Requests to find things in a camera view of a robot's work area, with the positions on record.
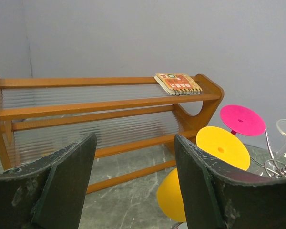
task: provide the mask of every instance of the gray wall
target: gray wall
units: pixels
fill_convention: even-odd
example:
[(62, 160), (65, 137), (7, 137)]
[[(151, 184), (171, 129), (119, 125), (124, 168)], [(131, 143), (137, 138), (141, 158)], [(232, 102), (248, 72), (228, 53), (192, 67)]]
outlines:
[[(33, 76), (204, 73), (275, 124), (286, 118), (286, 0), (24, 0)], [(225, 127), (218, 112), (211, 125)], [(264, 137), (242, 137), (266, 147)]]
[(0, 0), (0, 77), (31, 77), (22, 0)]

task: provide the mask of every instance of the wooden rack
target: wooden rack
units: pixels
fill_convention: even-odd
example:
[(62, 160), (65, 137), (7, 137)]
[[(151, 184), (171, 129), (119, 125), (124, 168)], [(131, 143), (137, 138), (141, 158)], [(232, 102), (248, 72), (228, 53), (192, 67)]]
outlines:
[[(183, 135), (195, 142), (195, 137), (199, 129), (206, 126), (212, 115), (219, 106), (224, 96), (224, 91), (217, 84), (208, 79), (205, 75), (198, 74), (192, 77), (203, 89), (200, 95), (163, 96), (156, 98), (128, 99), (121, 101), (107, 101), (94, 103), (60, 104), (49, 106), (32, 106), (23, 108), (3, 109), (1, 107), (4, 96), (2, 91), (15, 89), (45, 89), (45, 88), (74, 88), (87, 86), (108, 86), (108, 85), (138, 85), (157, 84), (153, 77), (125, 77), (125, 78), (56, 78), (56, 79), (0, 79), (0, 159), (4, 169), (8, 169), (21, 164), (17, 157), (17, 139), (14, 133), (54, 127), (61, 125), (71, 125), (99, 120), (108, 120), (136, 115), (147, 115), (160, 112), (172, 112), (182, 125)], [(190, 116), (179, 103), (203, 101), (200, 113)], [(106, 111), (104, 113), (87, 114), (91, 112)], [(55, 115), (79, 116), (53, 117)], [(28, 118), (43, 118), (21, 122), (19, 120)], [(147, 138), (140, 141), (129, 142), (122, 145), (115, 145), (99, 148), (95, 158), (107, 157), (123, 152), (128, 152), (144, 147), (166, 144), (173, 152), (174, 134), (161, 135)], [(87, 193), (94, 192), (109, 186), (113, 186), (130, 179), (145, 176), (147, 174), (171, 167), (175, 165), (175, 160), (144, 168), (126, 175), (104, 180), (99, 183), (89, 185)]]

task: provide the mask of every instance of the tile floor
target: tile floor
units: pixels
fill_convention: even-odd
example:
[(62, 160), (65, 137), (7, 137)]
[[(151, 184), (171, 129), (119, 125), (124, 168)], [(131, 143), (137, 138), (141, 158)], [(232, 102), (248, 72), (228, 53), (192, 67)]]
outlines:
[[(252, 146), (248, 146), (248, 149), (251, 156), (260, 162), (267, 156), (266, 150)], [(165, 153), (162, 146), (158, 146), (156, 150)], [(174, 222), (166, 217), (158, 207), (156, 191), (172, 169), (173, 167), (88, 194), (79, 229), (170, 228)], [(249, 171), (256, 169), (257, 165), (251, 163)]]

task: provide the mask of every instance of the book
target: book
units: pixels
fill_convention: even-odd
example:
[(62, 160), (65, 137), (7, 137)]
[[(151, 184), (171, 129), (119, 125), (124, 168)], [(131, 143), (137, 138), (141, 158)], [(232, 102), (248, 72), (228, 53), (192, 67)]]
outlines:
[(170, 95), (202, 93), (201, 87), (187, 74), (157, 73), (154, 79)]

